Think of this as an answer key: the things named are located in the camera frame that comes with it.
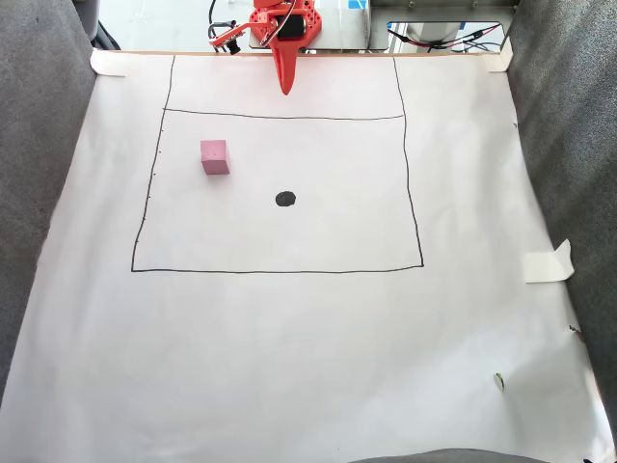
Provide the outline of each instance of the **black dot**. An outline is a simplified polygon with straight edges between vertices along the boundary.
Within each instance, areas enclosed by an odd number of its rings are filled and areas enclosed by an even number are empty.
[[[277,204],[281,207],[288,207],[296,204],[296,195],[290,191],[281,191],[276,198]]]

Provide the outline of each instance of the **white paper sheet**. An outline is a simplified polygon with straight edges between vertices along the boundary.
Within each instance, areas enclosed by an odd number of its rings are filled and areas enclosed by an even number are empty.
[[[96,82],[0,409],[3,461],[612,461],[566,289],[523,282],[520,257],[550,241],[505,75],[478,57],[396,73],[301,57],[284,97],[269,57],[179,56],[169,94],[172,61]],[[166,102],[345,119],[404,103],[407,124],[163,118]],[[207,178],[199,139],[222,133],[231,174]],[[282,190],[297,203],[277,207]],[[420,249],[423,266],[390,272],[131,272],[384,270]]]

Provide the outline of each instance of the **black marker line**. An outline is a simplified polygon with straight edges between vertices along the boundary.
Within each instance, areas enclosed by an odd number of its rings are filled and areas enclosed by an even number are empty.
[[[175,55],[172,60],[172,68],[170,69],[170,89],[167,92],[167,100],[165,101],[165,108],[167,108],[167,104],[170,102],[170,95],[172,94],[172,83],[174,81],[174,64],[175,64]],[[135,237],[135,244],[133,245],[133,257],[131,259],[131,272],[135,271],[135,252],[137,251],[137,242],[139,241],[139,236],[142,234],[142,229],[144,228],[144,222],[146,221],[146,213],[148,212],[148,199],[150,197],[150,188],[152,187],[152,177],[154,176],[154,166],[156,165],[156,158],[158,156],[158,147],[161,143],[161,134],[163,133],[163,121],[165,120],[165,108],[163,108],[163,116],[161,117],[161,126],[158,129],[158,140],[156,141],[156,150],[154,151],[154,160],[152,161],[152,168],[150,169],[150,180],[148,182],[148,192],[146,193],[146,204],[144,205],[144,216],[142,217],[142,223],[139,226],[139,231],[137,231],[137,236]]]
[[[403,152],[405,153],[405,165],[407,166],[407,195],[409,196],[409,204],[412,207],[412,215],[414,216],[414,224],[416,225],[416,239],[417,249],[420,251],[420,264],[424,266],[424,256],[422,255],[422,246],[420,245],[420,234],[417,231],[416,213],[414,212],[414,202],[412,201],[412,192],[409,189],[409,159],[407,158],[407,113],[405,112],[405,101],[403,100],[403,93],[401,92],[401,84],[398,80],[398,71],[396,70],[396,59],[392,56],[392,62],[394,63],[394,74],[396,75],[396,86],[398,87],[398,94],[401,95],[401,104],[403,105],[403,116],[405,118],[405,131],[403,132]]]
[[[147,273],[147,272],[174,272],[174,273],[224,273],[232,275],[249,275],[255,273],[268,274],[284,274],[284,273],[323,273],[330,275],[344,275],[347,273],[392,273],[400,272],[402,270],[409,270],[412,268],[421,268],[424,265],[411,265],[409,267],[391,268],[388,270],[340,270],[340,271],[327,271],[327,270],[246,270],[246,271],[233,271],[233,270],[178,270],[173,268],[149,268],[144,270],[131,270],[133,273]]]
[[[206,116],[233,116],[236,118],[252,118],[252,119],[317,119],[325,121],[380,121],[385,119],[398,119],[405,117],[404,114],[398,116],[383,116],[382,118],[320,118],[317,116],[253,116],[249,114],[235,114],[235,113],[207,113],[201,111],[187,111],[185,109],[172,109],[163,108],[163,111],[172,111],[175,113],[188,113],[188,114],[205,114]]]

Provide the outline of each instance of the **gray fabric wall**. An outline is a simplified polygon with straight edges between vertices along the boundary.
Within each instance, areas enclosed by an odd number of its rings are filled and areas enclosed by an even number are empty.
[[[0,398],[95,75],[70,0],[0,0]]]
[[[443,449],[404,456],[368,458],[353,463],[542,463],[524,456],[475,449]]]
[[[617,440],[617,2],[523,0],[508,70],[523,155]]]

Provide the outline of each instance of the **pink foam block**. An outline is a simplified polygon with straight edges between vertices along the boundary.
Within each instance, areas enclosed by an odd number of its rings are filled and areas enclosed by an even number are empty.
[[[225,140],[201,141],[201,164],[209,176],[229,174],[229,152]]]

